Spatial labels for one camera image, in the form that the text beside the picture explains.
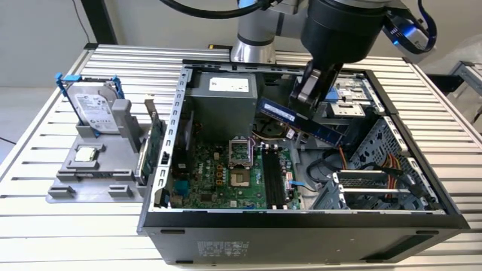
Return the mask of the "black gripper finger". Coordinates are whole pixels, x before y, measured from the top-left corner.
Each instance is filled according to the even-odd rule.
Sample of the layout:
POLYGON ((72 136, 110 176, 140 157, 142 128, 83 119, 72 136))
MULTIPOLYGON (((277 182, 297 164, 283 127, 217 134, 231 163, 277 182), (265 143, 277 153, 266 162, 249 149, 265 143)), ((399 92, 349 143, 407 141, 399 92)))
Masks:
POLYGON ((313 111, 318 108, 319 103, 326 99, 342 68, 343 63, 337 63, 321 69, 321 76, 313 90, 313 111))
POLYGON ((311 107, 315 100, 315 89, 319 82, 321 71, 310 60, 299 83, 295 83, 290 94, 290 105, 295 107, 311 107))

